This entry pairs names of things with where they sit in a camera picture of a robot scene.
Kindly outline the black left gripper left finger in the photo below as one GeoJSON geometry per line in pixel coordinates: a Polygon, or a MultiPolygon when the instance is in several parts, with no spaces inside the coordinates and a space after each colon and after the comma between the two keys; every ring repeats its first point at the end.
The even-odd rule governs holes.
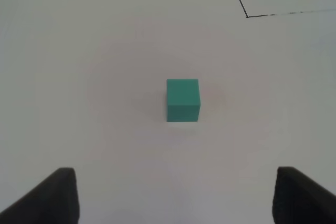
{"type": "Polygon", "coordinates": [[[1,223],[78,223],[79,197],[73,168],[55,170],[1,212],[1,223]]]}

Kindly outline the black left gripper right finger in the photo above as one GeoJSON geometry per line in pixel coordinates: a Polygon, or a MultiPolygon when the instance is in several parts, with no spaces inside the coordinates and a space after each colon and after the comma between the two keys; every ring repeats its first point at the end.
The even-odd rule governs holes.
{"type": "Polygon", "coordinates": [[[294,167],[278,167],[274,223],[335,223],[335,194],[294,167]]]}

